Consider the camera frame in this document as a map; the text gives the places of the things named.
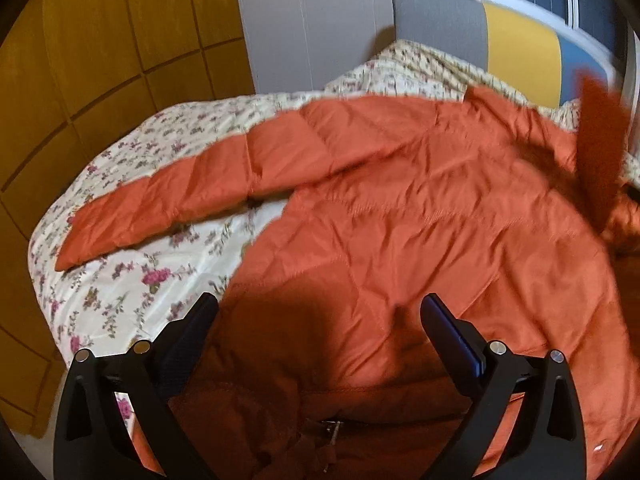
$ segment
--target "floral comforter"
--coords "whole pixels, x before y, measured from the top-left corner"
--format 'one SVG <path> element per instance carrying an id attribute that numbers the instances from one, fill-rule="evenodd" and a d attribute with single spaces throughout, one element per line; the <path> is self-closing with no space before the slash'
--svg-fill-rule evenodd
<path id="1" fill-rule="evenodd" d="M 29 269 L 38 302 L 69 364 L 83 347 L 96 355 L 155 339 L 203 292 L 221 298 L 244 249 L 280 216 L 286 199 L 245 206 L 224 218 L 181 225 L 166 236 L 121 250 L 69 272 L 55 272 L 58 250 L 82 204 L 225 137 L 244 134 L 283 110 L 318 98 L 364 92 L 462 100 L 469 84 L 491 86 L 519 104 L 522 94 L 486 72 L 440 51 L 398 41 L 324 91 L 248 96 L 175 105 L 146 120 L 97 156 L 52 205 L 31 237 Z M 540 112 L 574 129 L 578 105 Z M 119 400 L 125 418 L 131 409 Z"/>

